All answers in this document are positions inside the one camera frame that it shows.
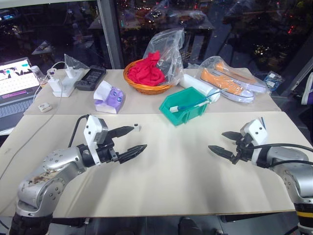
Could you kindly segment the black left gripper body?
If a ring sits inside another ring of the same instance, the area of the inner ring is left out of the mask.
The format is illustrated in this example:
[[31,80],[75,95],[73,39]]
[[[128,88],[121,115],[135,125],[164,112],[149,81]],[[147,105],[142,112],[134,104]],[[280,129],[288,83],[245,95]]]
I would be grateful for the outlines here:
[[101,163],[120,162],[121,155],[113,149],[112,138],[106,137],[103,143],[97,145],[97,154]]

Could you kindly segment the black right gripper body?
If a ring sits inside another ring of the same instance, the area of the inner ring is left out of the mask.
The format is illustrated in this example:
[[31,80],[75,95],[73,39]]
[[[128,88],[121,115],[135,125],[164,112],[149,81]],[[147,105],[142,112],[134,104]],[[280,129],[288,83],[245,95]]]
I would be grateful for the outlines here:
[[250,134],[246,134],[243,136],[240,133],[235,133],[233,140],[236,141],[236,151],[237,154],[233,157],[231,157],[231,162],[235,165],[239,160],[242,160],[244,162],[248,162],[251,160],[253,155],[253,138]]

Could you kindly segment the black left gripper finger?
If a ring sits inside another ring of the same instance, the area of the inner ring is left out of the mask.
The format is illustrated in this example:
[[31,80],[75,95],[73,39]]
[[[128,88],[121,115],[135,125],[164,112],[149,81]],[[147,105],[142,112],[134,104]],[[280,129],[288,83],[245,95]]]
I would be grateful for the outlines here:
[[112,140],[113,138],[119,138],[124,136],[134,130],[133,126],[122,126],[115,129],[112,129],[107,134],[107,140]]
[[137,155],[139,155],[141,152],[143,152],[146,147],[147,147],[146,144],[142,144],[142,145],[136,145],[132,148],[129,148],[126,152],[118,155],[119,163],[123,164],[123,163],[135,158]]

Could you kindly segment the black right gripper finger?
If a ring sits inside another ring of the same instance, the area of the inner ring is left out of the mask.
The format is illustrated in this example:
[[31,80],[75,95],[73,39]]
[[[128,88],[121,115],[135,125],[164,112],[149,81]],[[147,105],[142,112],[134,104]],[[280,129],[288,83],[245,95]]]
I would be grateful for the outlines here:
[[217,145],[209,145],[208,148],[215,154],[225,159],[232,161],[234,159],[234,154],[231,151],[225,150],[224,148]]
[[243,138],[241,133],[233,131],[223,132],[222,135],[233,141],[240,141]]

